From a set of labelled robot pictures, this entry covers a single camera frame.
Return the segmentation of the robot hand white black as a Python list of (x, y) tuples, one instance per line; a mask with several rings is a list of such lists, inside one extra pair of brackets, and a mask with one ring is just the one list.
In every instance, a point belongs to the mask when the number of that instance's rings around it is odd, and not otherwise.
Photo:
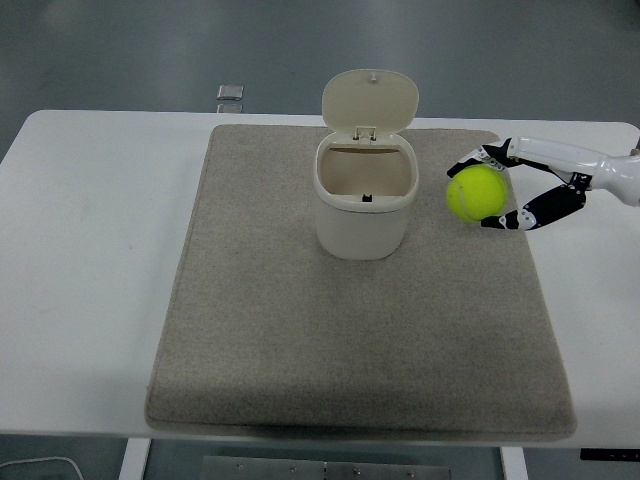
[[(505, 212), (509, 187), (505, 171), (527, 166), (550, 173), (560, 184), (520, 209)], [(448, 171), (449, 209), (460, 220), (483, 228), (535, 230), (563, 219), (586, 204), (586, 193), (605, 190), (625, 205), (639, 205), (639, 152), (623, 157), (531, 137), (484, 144)]]

